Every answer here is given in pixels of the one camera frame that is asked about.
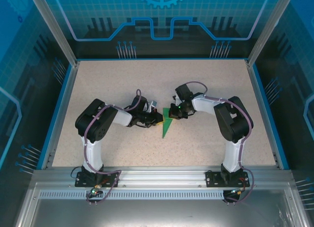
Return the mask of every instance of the glass panel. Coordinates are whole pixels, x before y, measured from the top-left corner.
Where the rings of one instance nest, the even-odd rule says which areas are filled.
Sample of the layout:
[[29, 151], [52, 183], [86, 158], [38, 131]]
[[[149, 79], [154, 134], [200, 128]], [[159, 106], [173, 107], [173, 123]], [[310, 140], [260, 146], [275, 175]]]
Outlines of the glass panel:
[[[313, 3], [314, 0], [291, 0], [256, 61], [296, 181], [314, 176]], [[302, 194], [312, 193], [312, 187], [305, 189], [308, 188]], [[306, 203], [312, 203], [312, 195], [305, 197]]]
[[47, 0], [78, 58], [248, 57], [278, 0]]
[[0, 0], [0, 13], [0, 219], [13, 226], [69, 63], [32, 0]]
[[254, 191], [244, 204], [222, 200], [39, 200], [32, 227], [292, 227], [283, 191]]

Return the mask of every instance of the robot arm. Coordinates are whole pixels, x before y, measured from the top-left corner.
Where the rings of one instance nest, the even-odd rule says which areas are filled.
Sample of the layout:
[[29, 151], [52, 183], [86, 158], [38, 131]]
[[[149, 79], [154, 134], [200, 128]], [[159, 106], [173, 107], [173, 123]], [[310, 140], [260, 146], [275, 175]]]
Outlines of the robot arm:
[[[120, 124], [127, 127], [138, 125], [140, 127], [149, 128], [152, 125], [157, 125], [163, 121], [163, 116], [156, 110], [156, 102], [148, 103], [146, 98], [134, 98], [132, 104], [128, 106], [131, 110], [126, 111], [118, 107], [108, 107], [92, 124], [87, 132], [87, 160], [89, 164], [98, 171], [103, 171], [103, 162], [101, 159], [101, 140], [106, 135], [112, 123]], [[106, 104], [95, 99], [77, 118], [75, 127], [78, 129], [78, 134], [81, 136], [83, 144], [85, 144], [84, 133], [90, 122], [96, 114], [106, 106]], [[84, 160], [82, 172], [98, 184], [102, 176], [95, 173]]]
[[[216, 115], [220, 132], [226, 139], [225, 158], [221, 165], [221, 176], [225, 183], [242, 172], [239, 165], [239, 153], [242, 140], [249, 132], [249, 125], [238, 109], [228, 103], [214, 101], [206, 98], [203, 93], [193, 94], [186, 84], [176, 88], [175, 104], [171, 104], [169, 117], [175, 119], [188, 118], [195, 112], [207, 112]], [[238, 97], [232, 97], [229, 101], [238, 105], [247, 115], [247, 111]]]

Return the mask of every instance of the pin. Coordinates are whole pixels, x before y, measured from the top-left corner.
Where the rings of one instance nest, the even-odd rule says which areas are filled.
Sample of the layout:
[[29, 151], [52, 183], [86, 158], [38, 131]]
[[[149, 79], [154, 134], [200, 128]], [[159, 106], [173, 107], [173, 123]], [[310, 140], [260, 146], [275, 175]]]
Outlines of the pin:
[[269, 105], [272, 105], [273, 104], [273, 102], [275, 102], [276, 101], [276, 99], [278, 99], [279, 98], [279, 95], [277, 95], [275, 98], [274, 98], [274, 100], [272, 100], [270, 103], [269, 103]]
[[305, 179], [300, 180], [300, 181], [297, 181], [297, 182], [295, 182], [295, 183], [297, 184], [297, 183], [301, 183], [301, 182], [304, 182], [304, 181], [309, 182], [309, 181], [310, 181], [310, 178], [309, 178], [309, 177], [306, 177]]
[[121, 53], [121, 57], [122, 57], [122, 50], [121, 50], [121, 45], [120, 45], [120, 44], [121, 44], [121, 42], [120, 42], [120, 41], [118, 41], [117, 43], [118, 43], [118, 45], [119, 45], [119, 49], [120, 49], [120, 53]]
[[130, 46], [128, 46], [129, 58], [131, 58]]
[[30, 144], [28, 145], [28, 148], [32, 148], [32, 149], [36, 150], [37, 152], [41, 153], [41, 151], [39, 151], [38, 149], [32, 147]]
[[38, 153], [36, 153], [36, 152], [33, 152], [32, 150], [26, 148], [24, 145], [21, 146], [21, 149], [22, 149], [22, 150], [25, 149], [25, 150], [27, 150], [27, 151], [29, 151], [29, 152], [31, 152], [31, 153], [37, 155], [37, 156], [40, 156], [40, 154], [38, 154]]
[[215, 46], [212, 45], [209, 57], [211, 57], [211, 54], [212, 54], [212, 51], [213, 51], [214, 48], [215, 48]]
[[312, 194], [314, 194], [314, 193], [310, 193], [310, 194], [302, 194], [302, 195], [300, 195], [300, 196], [307, 196], [307, 195], [312, 195]]
[[269, 99], [272, 98], [272, 97], [274, 96], [274, 94], [276, 94], [277, 92], [278, 92], [278, 90], [275, 89], [275, 90], [271, 93], [271, 95], [267, 95], [268, 101], [269, 101]]
[[20, 172], [25, 172], [25, 173], [28, 173], [28, 174], [33, 174], [33, 173], [31, 173], [31, 172], [28, 172], [28, 171], [24, 170], [23, 168], [20, 168]]
[[297, 187], [299, 188], [299, 187], [303, 187], [303, 186], [307, 186], [307, 185], [311, 185], [311, 184], [314, 184], [314, 183], [303, 184], [303, 185], [299, 185]]
[[121, 59], [120, 53], [119, 53], [119, 46], [116, 46], [116, 50], [117, 50], [117, 52], [118, 52], [119, 59]]
[[129, 44], [130, 44], [130, 46], [131, 46], [132, 58], [134, 58], [132, 43], [133, 43], [132, 41], [129, 42]]
[[122, 48], [122, 51], [123, 51], [124, 59], [126, 59], [126, 52], [124, 51], [124, 46], [122, 46], [121, 48]]
[[57, 58], [55, 58], [55, 60], [58, 62], [59, 66], [61, 66], [61, 68], [63, 68], [63, 70], [64, 70], [65, 72], [67, 72], [67, 69], [65, 69], [64, 65], [61, 63], [61, 60], [59, 60], [59, 59], [57, 59]]
[[219, 41], [216, 41], [216, 45], [215, 45], [215, 48], [214, 48], [214, 52], [213, 52], [213, 55], [215, 54], [215, 51], [216, 51], [216, 47], [217, 47], [217, 44], [219, 43]]
[[265, 86], [265, 88], [267, 88], [273, 81], [274, 81], [274, 79], [271, 78], [270, 82]]
[[273, 82], [271, 83], [271, 84], [268, 84], [265, 88], [264, 88], [264, 90], [266, 91], [269, 87], [271, 87], [276, 81], [278, 80], [278, 77], [276, 77], [274, 80], [273, 80]]
[[15, 163], [15, 166], [20, 166], [20, 167], [24, 167], [24, 168], [27, 168], [27, 169], [30, 169], [30, 170], [34, 170], [34, 169], [32, 169], [32, 168], [23, 166], [22, 164], [20, 164], [20, 163], [18, 163], [18, 162]]
[[227, 52], [227, 50], [228, 50], [228, 47], [229, 47], [229, 44], [231, 43], [231, 41], [229, 40], [228, 42], [227, 42], [227, 47], [226, 47], [226, 50], [225, 50], [225, 53], [224, 53], [224, 57], [225, 57], [225, 55], [226, 55], [226, 52]]
[[307, 201], [307, 200], [313, 200], [313, 199], [301, 199], [301, 201]]
[[32, 158], [34, 158], [34, 159], [36, 159], [36, 160], [39, 160], [37, 157], [34, 157], [33, 155], [29, 154], [29, 152], [26, 152], [25, 155], [26, 155], [26, 156], [30, 156], [30, 157], [32, 157]]
[[135, 46], [133, 46], [133, 49], [134, 49], [134, 55], [135, 55], [135, 58], [137, 58], [137, 57], [136, 57], [136, 47], [135, 47]]
[[215, 55], [215, 58], [217, 57], [217, 53], [218, 53], [218, 50], [220, 49], [220, 45], [217, 46], [217, 51], [216, 51], [216, 55]]
[[124, 46], [125, 46], [125, 49], [126, 49], [126, 52], [127, 52], [127, 57], [126, 57], [126, 58], [128, 58], [127, 42], [126, 42], [126, 41], [123, 41], [123, 43], [124, 43]]
[[30, 159], [28, 157], [23, 156], [21, 153], [19, 153], [18, 157], [23, 157], [23, 158], [25, 158], [25, 159], [27, 159], [27, 160], [29, 160], [31, 162], [37, 163], [36, 161], [34, 161], [34, 160], [32, 160], [32, 159]]
[[274, 85], [274, 86], [273, 86], [273, 89], [272, 89], [272, 90], [269, 90], [269, 91], [266, 93], [266, 96], [269, 97], [270, 94], [271, 94], [274, 90], [277, 90], [277, 86], [279, 86], [279, 84]]
[[222, 52], [221, 52], [220, 58], [222, 58], [222, 56], [223, 56], [223, 54], [224, 54], [224, 51], [225, 51], [225, 49], [226, 49], [226, 45], [222, 46], [222, 48], [223, 48], [223, 50], [222, 50]]
[[229, 46], [229, 47], [228, 47], [228, 51], [227, 51], [226, 58], [227, 58], [227, 57], [228, 57], [228, 55], [229, 55], [229, 51], [230, 51], [231, 47], [232, 47], [232, 46]]
[[54, 77], [57, 79], [57, 81], [62, 85], [62, 82], [59, 80], [59, 78], [57, 77], [57, 75], [54, 74], [53, 76], [54, 76]]
[[65, 77], [65, 73], [64, 73], [64, 71], [62, 70], [62, 68], [59, 67], [59, 66], [57, 66], [57, 64], [56, 64], [55, 62], [54, 62], [53, 64], [54, 64], [54, 66], [56, 67], [56, 69], [58, 69], [58, 72], [60, 72], [60, 74], [61, 74], [63, 77]]
[[299, 190], [299, 192], [303, 192], [303, 191], [314, 191], [314, 188], [311, 186], [309, 187], [308, 189], [302, 189], [302, 190]]
[[28, 165], [30, 165], [30, 166], [35, 167], [35, 168], [36, 168], [36, 166], [35, 166], [35, 165], [33, 165], [33, 164], [31, 164], [31, 163], [29, 163], [29, 162], [27, 162], [27, 161], [25, 161], [25, 160], [23, 160], [23, 161], [22, 161], [22, 163], [23, 163], [23, 164], [28, 164]]
[[224, 40], [223, 40], [223, 41], [221, 41], [221, 48], [220, 48], [220, 50], [219, 50], [218, 57], [219, 57], [219, 55], [220, 55], [221, 50], [223, 49], [223, 45], [224, 45], [224, 43], [225, 43], [225, 41], [224, 41]]

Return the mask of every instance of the metal extrusion frame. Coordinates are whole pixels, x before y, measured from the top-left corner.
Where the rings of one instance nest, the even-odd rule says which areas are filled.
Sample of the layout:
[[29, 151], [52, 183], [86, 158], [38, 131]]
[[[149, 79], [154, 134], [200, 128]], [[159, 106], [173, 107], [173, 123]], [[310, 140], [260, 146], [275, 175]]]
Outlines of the metal extrusion frame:
[[290, 3], [290, 0], [278, 0], [274, 10], [271, 12], [267, 23], [264, 26], [259, 38], [257, 39], [249, 57], [248, 57], [248, 64], [249, 66], [253, 66], [256, 59], [260, 55], [264, 45], [266, 44], [267, 40], [269, 39], [271, 33], [275, 29], [276, 25], [279, 22], [282, 14], [284, 13], [286, 7]]
[[279, 145], [278, 145], [280, 143], [280, 141], [276, 141], [275, 133], [277, 133], [277, 131], [274, 131], [273, 127], [271, 126], [271, 121], [270, 121], [270, 118], [267, 114], [267, 109], [265, 106], [265, 104], [268, 102], [264, 101], [264, 99], [263, 99], [263, 96], [262, 96], [262, 90], [263, 89], [260, 88], [260, 84], [258, 83], [258, 78], [257, 78], [258, 76], [254, 72], [253, 65], [250, 66], [247, 63], [247, 70], [248, 70], [248, 73], [249, 73], [249, 76], [251, 79], [251, 83], [252, 83], [252, 87], [253, 87], [253, 90], [255, 93], [255, 97], [256, 97], [256, 100], [257, 100], [257, 103], [258, 103], [258, 106], [259, 106], [259, 109], [260, 109], [260, 112], [262, 115], [262, 119], [264, 122], [266, 133], [267, 133], [267, 136], [269, 139], [269, 143], [270, 143], [271, 149], [272, 149], [274, 156], [275, 156], [275, 161], [278, 164], [278, 167], [280, 169], [287, 169], [288, 163], [287, 163], [287, 160], [286, 160], [284, 154], [281, 155]]
[[50, 29], [53, 36], [55, 37], [65, 57], [67, 58], [67, 60], [72, 66], [75, 66], [77, 63], [77, 59], [67, 39], [65, 38], [57, 20], [55, 19], [52, 11], [50, 10], [46, 0], [33, 0], [33, 2], [35, 3], [42, 17], [44, 18], [48, 28]]
[[[255, 176], [255, 190], [284, 190], [293, 223], [298, 227], [309, 227], [301, 198], [290, 170], [273, 167], [248, 167]], [[206, 188], [205, 172], [218, 171], [214, 167], [109, 167], [105, 170], [122, 169], [118, 187], [109, 199], [223, 199], [223, 188]], [[74, 187], [70, 177], [71, 168], [36, 170], [16, 227], [29, 227], [33, 221], [36, 206], [41, 199], [84, 200], [88, 188]]]
[[71, 97], [71, 93], [74, 87], [74, 82], [75, 82], [78, 69], [79, 69], [79, 62], [76, 64], [76, 66], [72, 66], [72, 68], [70, 69], [69, 78], [66, 81], [64, 94], [62, 96], [60, 108], [57, 112], [57, 116], [53, 125], [53, 129], [52, 129], [52, 133], [51, 133], [48, 145], [47, 145], [47, 149], [46, 149], [45, 154], [43, 154], [44, 156], [43, 162], [41, 162], [41, 159], [40, 159], [40, 162], [37, 167], [38, 169], [45, 169], [46, 166], [48, 167], [52, 164], [51, 160], [53, 160], [53, 155], [58, 145], [63, 121], [64, 121], [65, 114], [69, 106], [70, 97]]

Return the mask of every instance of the blue enclosure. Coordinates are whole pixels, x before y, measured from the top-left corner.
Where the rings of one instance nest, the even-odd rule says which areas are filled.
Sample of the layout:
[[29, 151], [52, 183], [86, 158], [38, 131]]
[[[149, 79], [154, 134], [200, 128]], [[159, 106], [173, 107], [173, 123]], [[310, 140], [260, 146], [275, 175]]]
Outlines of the blue enclosure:
[[32, 173], [46, 168], [65, 88], [81, 60], [247, 60], [278, 169], [296, 181], [314, 178], [313, 3], [0, 0], [1, 226], [15, 225]]

